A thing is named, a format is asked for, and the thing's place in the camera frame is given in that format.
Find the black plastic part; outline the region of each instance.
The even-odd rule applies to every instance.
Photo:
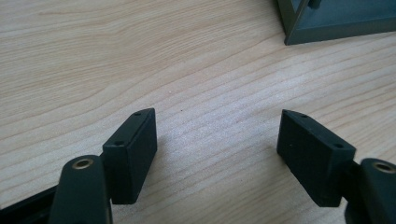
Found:
[[[356,149],[307,115],[283,110],[277,153],[319,206],[336,207],[338,182]]]
[[[2,223],[47,223],[56,186],[0,211]]]
[[[49,224],[79,223],[112,223],[105,170],[98,156],[78,157],[64,166],[51,207]]]
[[[132,114],[105,142],[101,157],[114,204],[136,202],[156,151],[154,108]]]
[[[359,186],[373,223],[396,223],[396,165],[377,159],[363,160]]]
[[[277,0],[286,45],[396,31],[395,0]]]

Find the wood grain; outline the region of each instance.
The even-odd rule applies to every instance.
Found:
[[[115,223],[345,223],[277,156],[280,112],[396,163],[396,34],[283,39],[272,0],[1,1],[0,206],[155,107],[158,153]]]

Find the screw hole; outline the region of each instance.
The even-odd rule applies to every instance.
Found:
[[[73,169],[76,169],[76,170],[82,170],[82,169],[85,169],[85,168],[91,166],[92,164],[93,164],[93,160],[91,160],[91,159],[81,159],[81,160],[73,163],[72,167],[73,167]]]
[[[343,148],[343,147],[344,147],[343,145],[341,145],[341,144],[339,144],[339,143],[334,144],[334,146],[335,146],[335,147],[338,147],[338,148]]]
[[[123,141],[116,141],[114,145],[116,145],[117,147],[123,146]]]
[[[374,168],[383,172],[383,173],[388,173],[388,174],[395,174],[396,170],[391,167],[388,166],[387,164],[383,163],[383,162],[375,162],[374,163]]]

